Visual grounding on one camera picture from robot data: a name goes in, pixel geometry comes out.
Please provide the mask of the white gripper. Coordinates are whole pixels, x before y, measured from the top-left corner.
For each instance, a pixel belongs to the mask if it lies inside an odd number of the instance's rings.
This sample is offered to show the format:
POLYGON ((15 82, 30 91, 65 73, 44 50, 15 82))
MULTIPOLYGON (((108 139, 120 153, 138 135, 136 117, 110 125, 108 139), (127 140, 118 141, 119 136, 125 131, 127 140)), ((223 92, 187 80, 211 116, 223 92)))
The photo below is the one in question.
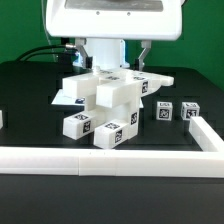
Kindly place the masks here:
POLYGON ((134 68, 142 70, 150 40, 176 40, 182 32, 184 0, 47 0, 46 28, 51 36, 75 39, 79 64, 91 69, 86 38, 142 40, 134 68))

